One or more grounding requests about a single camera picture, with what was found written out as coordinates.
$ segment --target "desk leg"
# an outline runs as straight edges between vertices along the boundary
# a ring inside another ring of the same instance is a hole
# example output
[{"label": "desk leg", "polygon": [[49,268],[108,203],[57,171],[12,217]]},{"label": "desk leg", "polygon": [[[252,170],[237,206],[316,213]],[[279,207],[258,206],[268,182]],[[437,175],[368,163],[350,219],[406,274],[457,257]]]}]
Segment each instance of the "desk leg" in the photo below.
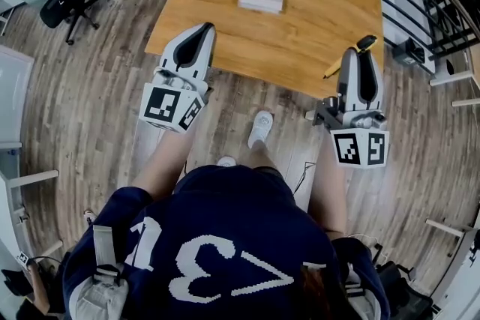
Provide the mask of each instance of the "desk leg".
[{"label": "desk leg", "polygon": [[456,100],[451,102],[452,107],[474,106],[480,104],[480,99]]},{"label": "desk leg", "polygon": [[1,29],[1,32],[0,32],[0,36],[3,36],[5,34],[5,29],[7,28],[7,24],[12,16],[12,13],[14,13],[14,8],[10,10],[10,13],[8,14],[8,18],[4,18],[3,16],[0,16],[0,22],[4,23],[3,28]]},{"label": "desk leg", "polygon": [[465,235],[464,232],[459,231],[458,229],[446,226],[445,224],[438,223],[438,222],[430,220],[430,219],[426,219],[425,223],[428,224],[429,226],[433,226],[435,228],[441,229],[444,232],[451,233],[452,235],[457,236],[458,238],[461,238]]},{"label": "desk leg", "polygon": [[0,149],[18,149],[21,147],[21,142],[0,142]]},{"label": "desk leg", "polygon": [[457,82],[458,80],[469,79],[471,77],[473,77],[472,71],[464,71],[464,72],[454,73],[451,76],[445,76],[440,79],[432,79],[430,81],[430,85],[434,87],[435,85]]},{"label": "desk leg", "polygon": [[21,187],[22,185],[27,185],[31,183],[36,183],[37,181],[42,181],[51,178],[57,178],[59,176],[59,171],[46,171],[37,173],[29,176],[22,176],[21,178],[10,179],[8,181],[9,188]]},{"label": "desk leg", "polygon": [[40,256],[49,256],[52,253],[54,253],[58,248],[61,248],[63,246],[63,241],[57,240],[48,250],[45,252],[42,252]]}]

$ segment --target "black cable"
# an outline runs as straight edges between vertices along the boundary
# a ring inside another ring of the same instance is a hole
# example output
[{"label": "black cable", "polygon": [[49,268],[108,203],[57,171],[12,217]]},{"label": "black cable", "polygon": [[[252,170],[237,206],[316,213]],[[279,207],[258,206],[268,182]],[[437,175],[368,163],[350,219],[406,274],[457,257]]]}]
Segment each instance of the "black cable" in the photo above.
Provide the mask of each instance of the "black cable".
[{"label": "black cable", "polygon": [[299,190],[300,186],[302,185],[303,181],[305,180],[305,177],[307,176],[307,170],[310,169],[311,167],[315,166],[316,163],[312,163],[311,161],[306,161],[304,168],[303,168],[303,173],[300,176],[300,179],[298,180],[297,186],[295,188],[295,191],[293,191],[293,194],[295,195],[297,191]]},{"label": "black cable", "polygon": [[59,264],[62,263],[60,260],[55,259],[54,257],[50,257],[50,256],[35,256],[35,257],[30,258],[30,260],[36,260],[36,259],[52,259],[52,260],[58,262]]}]

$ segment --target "yellow pencil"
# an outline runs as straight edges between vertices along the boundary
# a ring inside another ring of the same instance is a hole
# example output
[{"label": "yellow pencil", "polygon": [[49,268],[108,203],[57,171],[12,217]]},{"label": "yellow pencil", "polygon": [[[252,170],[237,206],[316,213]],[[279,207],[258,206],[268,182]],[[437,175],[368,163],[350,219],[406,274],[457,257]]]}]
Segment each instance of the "yellow pencil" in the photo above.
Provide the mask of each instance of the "yellow pencil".
[{"label": "yellow pencil", "polygon": [[[370,49],[374,44],[377,42],[377,37],[373,35],[367,35],[360,39],[353,48],[357,50],[357,52],[366,51]],[[332,64],[327,71],[323,74],[323,79],[329,78],[331,75],[336,73],[340,70],[342,65],[342,58],[339,58],[334,64]]]}]

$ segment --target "wooden table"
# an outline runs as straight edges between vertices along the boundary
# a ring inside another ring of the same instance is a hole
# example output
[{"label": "wooden table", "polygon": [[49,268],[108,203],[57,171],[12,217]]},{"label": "wooden table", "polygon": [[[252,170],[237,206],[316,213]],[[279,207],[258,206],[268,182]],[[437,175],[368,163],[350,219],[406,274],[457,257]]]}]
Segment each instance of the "wooden table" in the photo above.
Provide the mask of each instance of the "wooden table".
[{"label": "wooden table", "polygon": [[380,0],[283,0],[279,15],[247,10],[238,0],[168,0],[146,52],[161,55],[187,28],[212,22],[217,29],[213,66],[323,98],[336,94],[338,76],[324,72],[367,34],[383,70]]}]

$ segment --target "shoe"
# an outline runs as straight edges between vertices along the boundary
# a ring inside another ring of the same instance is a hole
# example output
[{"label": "shoe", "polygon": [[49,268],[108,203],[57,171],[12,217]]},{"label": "shoe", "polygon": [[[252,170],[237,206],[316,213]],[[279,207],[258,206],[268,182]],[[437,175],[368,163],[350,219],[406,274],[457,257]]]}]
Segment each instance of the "shoe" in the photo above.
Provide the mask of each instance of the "shoe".
[{"label": "shoe", "polygon": [[83,218],[87,222],[88,226],[91,226],[92,223],[97,219],[97,215],[90,211],[89,209],[83,212]]},{"label": "shoe", "polygon": [[253,120],[252,132],[248,137],[248,147],[252,148],[257,140],[265,142],[273,125],[273,116],[268,111],[260,111]]},{"label": "shoe", "polygon": [[217,166],[220,166],[220,167],[233,167],[236,165],[237,165],[237,162],[231,156],[224,156],[219,161],[217,161]]}]

